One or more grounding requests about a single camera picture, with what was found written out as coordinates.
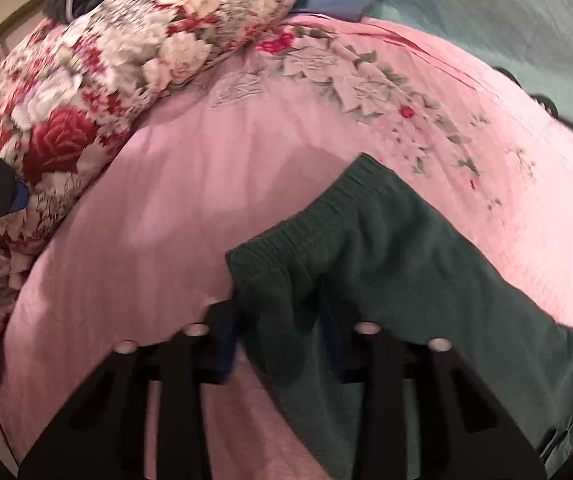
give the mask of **pink bed sheet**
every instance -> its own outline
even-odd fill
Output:
[[[230,297],[225,252],[360,152],[573,326],[573,134],[446,41],[378,20],[286,23],[158,104],[35,264],[0,387],[20,456],[117,341],[161,341]],[[243,352],[203,398],[215,478],[326,478]]]

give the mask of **screw head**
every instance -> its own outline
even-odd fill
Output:
[[[451,348],[453,348],[453,343],[448,341],[448,339],[444,339],[443,337],[438,337],[435,339],[431,339],[428,342],[428,347],[433,352],[448,352]]]
[[[208,334],[210,329],[208,325],[204,323],[191,323],[190,325],[186,325],[182,330],[189,337],[202,337]]]
[[[118,354],[129,355],[135,352],[139,348],[139,345],[135,341],[130,341],[125,339],[120,341],[113,347],[113,351]]]
[[[361,321],[356,324],[355,331],[362,335],[375,335],[381,332],[381,326],[371,321]]]

